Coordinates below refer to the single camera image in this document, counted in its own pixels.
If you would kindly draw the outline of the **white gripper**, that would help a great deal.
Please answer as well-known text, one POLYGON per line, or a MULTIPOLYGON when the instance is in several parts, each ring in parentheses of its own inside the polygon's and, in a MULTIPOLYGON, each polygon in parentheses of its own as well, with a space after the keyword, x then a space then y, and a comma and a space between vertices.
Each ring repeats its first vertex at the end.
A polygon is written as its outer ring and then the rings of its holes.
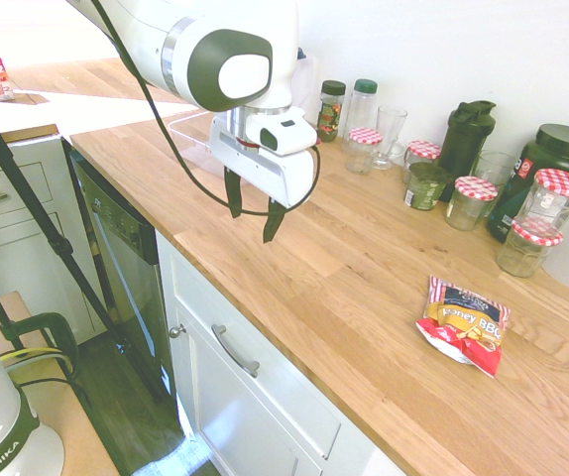
POLYGON ((225 166, 228 208, 233 218, 242 213, 241 178, 267 194, 271 199, 263 242, 269 243, 287 209, 302 201, 311 189, 314 160, 309 148, 316 144, 317 135, 301 110, 251 114, 246 119, 245 132, 254 145, 247 147, 231 131, 228 115, 225 112, 214 116, 209 138, 212 155, 225 166))

